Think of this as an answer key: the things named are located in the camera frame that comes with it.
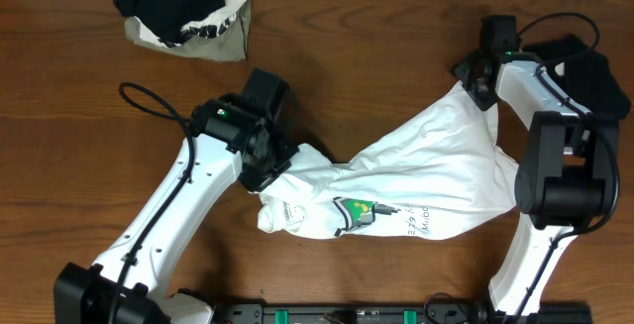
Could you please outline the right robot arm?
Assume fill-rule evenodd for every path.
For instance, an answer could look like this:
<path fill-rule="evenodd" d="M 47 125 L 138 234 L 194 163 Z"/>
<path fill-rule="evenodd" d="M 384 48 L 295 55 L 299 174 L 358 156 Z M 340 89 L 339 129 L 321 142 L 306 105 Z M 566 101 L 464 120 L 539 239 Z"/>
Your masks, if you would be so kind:
<path fill-rule="evenodd" d="M 530 53 L 476 51 L 452 69 L 480 110 L 504 101 L 528 130 L 514 185 L 518 227 L 488 303 L 475 314 L 479 323 L 591 320 L 584 304 L 544 304 L 541 296 L 571 242 L 614 213 L 618 125 L 598 119 L 548 68 Z"/>

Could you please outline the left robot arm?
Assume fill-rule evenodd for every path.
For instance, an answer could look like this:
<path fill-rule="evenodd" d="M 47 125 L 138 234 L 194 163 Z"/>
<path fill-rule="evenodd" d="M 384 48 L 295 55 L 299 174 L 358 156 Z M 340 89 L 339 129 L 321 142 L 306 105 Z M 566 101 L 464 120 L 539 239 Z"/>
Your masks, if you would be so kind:
<path fill-rule="evenodd" d="M 185 120 L 168 174 L 124 233 L 89 268 L 69 263 L 53 285 L 57 323 L 210 323 L 213 306 L 168 295 L 173 271 L 214 203 L 235 182 L 261 192 L 298 149 L 277 124 L 286 99 L 223 95 Z"/>

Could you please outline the white printed t-shirt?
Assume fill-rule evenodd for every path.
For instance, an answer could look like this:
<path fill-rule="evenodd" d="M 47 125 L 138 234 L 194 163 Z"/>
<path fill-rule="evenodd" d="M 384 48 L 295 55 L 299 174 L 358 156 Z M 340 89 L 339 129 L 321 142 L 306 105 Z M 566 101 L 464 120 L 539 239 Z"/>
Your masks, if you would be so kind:
<path fill-rule="evenodd" d="M 258 227 L 309 239 L 445 240 L 510 211 L 518 165 L 497 141 L 498 110 L 460 83 L 349 162 L 302 144 L 260 194 Z"/>

